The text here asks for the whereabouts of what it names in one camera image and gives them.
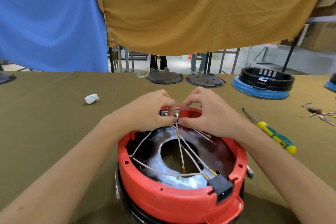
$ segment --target mustard yellow cloth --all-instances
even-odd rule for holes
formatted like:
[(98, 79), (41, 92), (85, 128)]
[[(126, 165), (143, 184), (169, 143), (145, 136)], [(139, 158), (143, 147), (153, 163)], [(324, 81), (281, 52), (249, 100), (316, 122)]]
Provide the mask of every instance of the mustard yellow cloth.
[(165, 56), (292, 38), (317, 0), (98, 0), (108, 45)]

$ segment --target red object in background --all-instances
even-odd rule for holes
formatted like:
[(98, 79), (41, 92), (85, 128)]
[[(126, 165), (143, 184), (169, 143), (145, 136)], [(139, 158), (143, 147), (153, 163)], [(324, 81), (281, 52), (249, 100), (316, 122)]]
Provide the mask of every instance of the red object in background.
[[(188, 108), (180, 113), (180, 117), (196, 118), (201, 114), (198, 109)], [(194, 190), (177, 189), (143, 175), (132, 164), (125, 148), (129, 140), (134, 140), (135, 133), (133, 131), (120, 140), (118, 155), (123, 186), (139, 208), (159, 220), (181, 224), (226, 224), (241, 213), (244, 205), (239, 192), (246, 173), (247, 154), (233, 139), (222, 138), (236, 158), (233, 172), (229, 175), (234, 189), (230, 197), (217, 204), (217, 196), (212, 193), (211, 186)]]

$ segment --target crumpled tissue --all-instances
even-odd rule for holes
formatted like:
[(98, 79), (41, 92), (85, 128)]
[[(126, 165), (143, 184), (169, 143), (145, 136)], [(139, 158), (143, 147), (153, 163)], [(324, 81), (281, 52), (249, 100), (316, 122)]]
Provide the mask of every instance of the crumpled tissue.
[(88, 103), (89, 105), (92, 104), (94, 101), (97, 101), (99, 99), (97, 94), (92, 94), (89, 95), (85, 98), (86, 103)]

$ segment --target blue jeans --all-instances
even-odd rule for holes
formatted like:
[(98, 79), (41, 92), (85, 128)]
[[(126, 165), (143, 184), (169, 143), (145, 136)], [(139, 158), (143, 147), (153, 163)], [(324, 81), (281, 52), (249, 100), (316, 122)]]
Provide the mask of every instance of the blue jeans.
[[(199, 69), (198, 69), (199, 72), (204, 71), (206, 56), (207, 56), (207, 54), (205, 52), (201, 53), (202, 61), (201, 61), (201, 64), (199, 66)], [(191, 71), (192, 72), (196, 71), (196, 58), (197, 58), (197, 54), (192, 54), (191, 55)]]

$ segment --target hand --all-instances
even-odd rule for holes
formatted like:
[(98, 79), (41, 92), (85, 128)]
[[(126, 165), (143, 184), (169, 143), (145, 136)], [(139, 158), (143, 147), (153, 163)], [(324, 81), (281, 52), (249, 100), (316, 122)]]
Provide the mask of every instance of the hand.
[[(168, 116), (160, 116), (161, 107), (168, 107)], [(175, 100), (171, 99), (165, 90), (158, 90), (147, 93), (131, 103), (125, 105), (119, 110), (105, 116), (103, 119), (109, 120), (109, 124), (115, 124), (113, 121), (118, 117), (125, 133), (131, 131), (148, 131), (160, 127), (165, 127), (176, 122), (175, 118)]]
[(180, 107), (187, 109), (192, 103), (199, 103), (202, 115), (199, 118), (181, 118), (179, 124), (201, 130), (218, 137), (239, 139), (244, 137), (244, 131), (255, 129), (255, 126), (244, 119), (212, 90), (202, 87), (195, 89)]

